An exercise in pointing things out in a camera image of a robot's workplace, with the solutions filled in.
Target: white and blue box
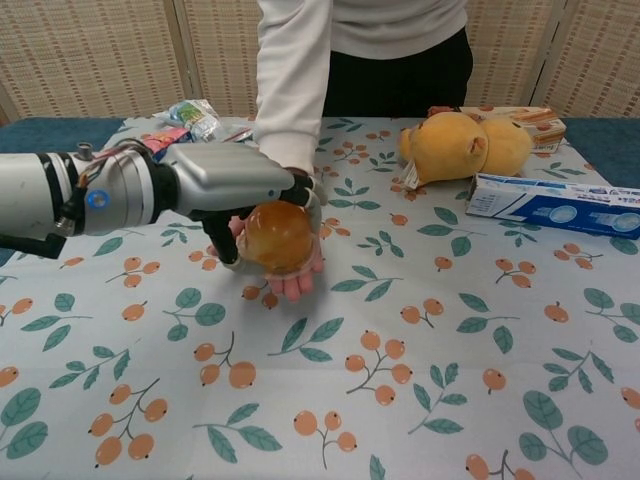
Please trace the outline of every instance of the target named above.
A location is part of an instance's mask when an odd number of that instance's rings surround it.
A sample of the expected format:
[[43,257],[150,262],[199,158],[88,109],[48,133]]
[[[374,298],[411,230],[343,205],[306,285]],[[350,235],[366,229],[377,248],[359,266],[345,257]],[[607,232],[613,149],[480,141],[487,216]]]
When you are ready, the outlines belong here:
[[640,190],[479,173],[467,214],[636,240]]

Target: woven screen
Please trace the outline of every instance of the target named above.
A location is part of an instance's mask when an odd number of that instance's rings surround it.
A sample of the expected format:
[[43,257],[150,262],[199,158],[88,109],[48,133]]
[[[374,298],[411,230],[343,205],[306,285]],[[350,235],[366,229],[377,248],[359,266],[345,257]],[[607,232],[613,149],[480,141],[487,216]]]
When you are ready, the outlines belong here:
[[529,102],[526,86],[554,0],[469,0],[467,32],[474,55],[467,105]]
[[254,114],[257,2],[184,0],[184,5],[203,96],[220,115]]
[[147,115],[184,98],[154,0],[0,1],[0,82],[20,117]]
[[563,115],[640,116],[640,0],[581,0],[544,102]]

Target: metal cylinder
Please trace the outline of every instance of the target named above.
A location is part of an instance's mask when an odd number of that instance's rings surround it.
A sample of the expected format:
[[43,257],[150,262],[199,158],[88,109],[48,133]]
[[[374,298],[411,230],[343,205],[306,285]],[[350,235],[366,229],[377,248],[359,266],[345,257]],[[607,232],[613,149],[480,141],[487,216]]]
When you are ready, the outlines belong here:
[[[0,233],[42,240],[89,166],[73,153],[0,155]],[[157,216],[152,162],[134,148],[109,157],[88,187],[74,235],[146,225]]]

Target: snack package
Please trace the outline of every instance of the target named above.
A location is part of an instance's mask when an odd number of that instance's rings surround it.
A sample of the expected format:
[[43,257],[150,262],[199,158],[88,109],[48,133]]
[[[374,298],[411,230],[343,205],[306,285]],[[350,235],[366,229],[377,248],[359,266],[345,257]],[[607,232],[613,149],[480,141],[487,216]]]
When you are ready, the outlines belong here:
[[155,133],[145,133],[140,140],[153,153],[153,160],[159,162],[167,153],[167,148],[173,143],[187,143],[192,141],[191,132],[183,127],[172,127]]
[[223,141],[229,136],[207,100],[184,100],[154,116],[174,127],[187,128],[195,142]]

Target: wicker room divider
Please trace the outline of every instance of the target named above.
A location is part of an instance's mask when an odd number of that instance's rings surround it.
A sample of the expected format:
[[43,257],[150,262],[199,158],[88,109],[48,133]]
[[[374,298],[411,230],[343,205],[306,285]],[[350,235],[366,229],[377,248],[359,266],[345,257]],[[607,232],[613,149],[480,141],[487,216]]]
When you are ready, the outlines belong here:
[[161,110],[185,96],[168,18],[155,0],[2,0],[0,84],[20,118]]
[[[640,0],[469,0],[468,13],[467,104],[640,115]],[[259,19],[255,0],[2,0],[0,105],[11,120],[135,116],[205,97],[254,114]]]
[[534,103],[562,115],[640,116],[640,0],[571,2]]

